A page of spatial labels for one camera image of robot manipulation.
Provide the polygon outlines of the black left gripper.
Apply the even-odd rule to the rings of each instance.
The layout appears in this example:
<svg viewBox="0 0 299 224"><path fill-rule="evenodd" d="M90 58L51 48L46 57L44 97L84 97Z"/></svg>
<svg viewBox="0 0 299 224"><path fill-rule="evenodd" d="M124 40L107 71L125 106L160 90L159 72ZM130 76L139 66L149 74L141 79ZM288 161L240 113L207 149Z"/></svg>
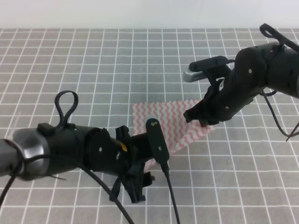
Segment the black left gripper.
<svg viewBox="0 0 299 224"><path fill-rule="evenodd" d="M145 163L153 159L147 134L130 136L126 126L116 128L115 132L115 138L105 128L92 128L87 133L84 165L94 172L117 177L111 189L111 201L119 196L122 184L131 203L143 202L142 189L156 180L151 172L145 172Z"/></svg>

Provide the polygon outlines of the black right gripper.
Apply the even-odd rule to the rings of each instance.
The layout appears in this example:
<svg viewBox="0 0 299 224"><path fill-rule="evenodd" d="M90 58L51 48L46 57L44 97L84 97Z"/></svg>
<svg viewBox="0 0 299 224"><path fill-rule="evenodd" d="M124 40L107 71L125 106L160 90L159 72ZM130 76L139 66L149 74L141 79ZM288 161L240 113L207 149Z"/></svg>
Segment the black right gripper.
<svg viewBox="0 0 299 224"><path fill-rule="evenodd" d="M203 100L183 114L187 123L198 120L202 127L230 120L255 96L255 88L220 79L210 86Z"/></svg>

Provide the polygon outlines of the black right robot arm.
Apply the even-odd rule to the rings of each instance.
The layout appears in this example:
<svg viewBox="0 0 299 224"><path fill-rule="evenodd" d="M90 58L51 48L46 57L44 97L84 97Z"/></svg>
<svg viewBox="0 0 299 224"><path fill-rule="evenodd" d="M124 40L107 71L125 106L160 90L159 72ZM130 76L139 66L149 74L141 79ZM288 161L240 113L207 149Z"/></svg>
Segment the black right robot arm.
<svg viewBox="0 0 299 224"><path fill-rule="evenodd" d="M183 114L202 126L230 120L265 88L299 97L299 47L264 23L260 32L277 42L240 50L234 60L215 56L189 64L185 82L208 79L204 98Z"/></svg>

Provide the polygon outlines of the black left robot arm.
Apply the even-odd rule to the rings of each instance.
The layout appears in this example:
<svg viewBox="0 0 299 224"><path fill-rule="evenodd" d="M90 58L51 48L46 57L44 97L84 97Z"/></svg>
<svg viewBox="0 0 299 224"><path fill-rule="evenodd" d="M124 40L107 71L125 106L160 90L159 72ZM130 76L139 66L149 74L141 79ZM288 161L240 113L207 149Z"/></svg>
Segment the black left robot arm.
<svg viewBox="0 0 299 224"><path fill-rule="evenodd" d="M132 203L142 202L143 188L155 179L145 170L146 161L152 158L147 135L130 136L125 126L117 128L117 134L112 138L106 129L88 126L48 132L19 129L11 139L0 141L0 174L10 175L20 165L18 177L30 181L83 166L116 177L110 201L124 188Z"/></svg>

